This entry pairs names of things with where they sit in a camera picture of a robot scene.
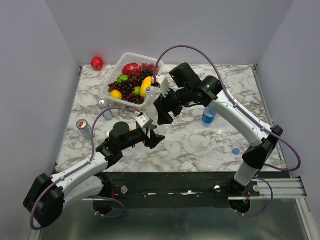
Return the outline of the small clear plastic bottle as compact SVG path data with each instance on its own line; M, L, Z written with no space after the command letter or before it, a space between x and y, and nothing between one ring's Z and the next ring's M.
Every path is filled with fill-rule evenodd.
M157 109L154 105L155 100L157 99L157 97L152 93L152 92L147 92L146 93L146 111L147 111L147 115L153 119L156 120L157 116L158 116L158 112Z

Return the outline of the white blue bottle cap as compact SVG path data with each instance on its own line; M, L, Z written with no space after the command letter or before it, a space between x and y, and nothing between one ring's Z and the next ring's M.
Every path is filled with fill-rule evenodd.
M153 91L153 87L146 87L145 92L146 93L151 93Z

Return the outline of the blue label water bottle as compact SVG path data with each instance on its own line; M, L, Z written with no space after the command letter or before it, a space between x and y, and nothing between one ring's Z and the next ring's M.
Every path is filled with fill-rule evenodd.
M206 107L201 116L201 124L204 127L210 127L214 122L216 116L217 116L217 113L214 110L212 110L209 107Z

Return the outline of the tall clear plastic bottle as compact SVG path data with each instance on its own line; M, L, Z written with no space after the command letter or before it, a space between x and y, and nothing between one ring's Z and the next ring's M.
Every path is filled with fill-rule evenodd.
M167 134L167 126L165 124L159 125L157 120L153 120L152 124L155 126L153 132L156 137L165 137Z

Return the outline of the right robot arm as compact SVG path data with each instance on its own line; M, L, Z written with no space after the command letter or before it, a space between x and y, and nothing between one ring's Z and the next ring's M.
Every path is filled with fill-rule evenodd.
M165 76L152 79L152 83L161 91L154 101L157 123L172 124L173 118L179 116L183 107L190 103L201 104L227 120L249 143L249 148L242 155L243 163L230 182L230 191L236 196L243 195L275 150L277 137L282 135L283 129L259 120L228 91L224 91L216 77L209 75L201 80L188 63L178 65L169 74L178 87L176 91L170 88Z

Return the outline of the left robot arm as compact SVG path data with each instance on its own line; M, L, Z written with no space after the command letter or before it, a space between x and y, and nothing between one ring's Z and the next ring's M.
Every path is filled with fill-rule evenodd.
M137 125L136 129L130 130L127 123L118 122L90 157L61 173L39 175L23 201L23 206L30 212L31 228L38 231L50 226L60 217L64 206L73 200L95 195L107 197L111 185L100 180L97 174L115 165L123 157L123 150L136 144L143 143L154 149L165 139L156 134L155 129L154 125L147 128Z

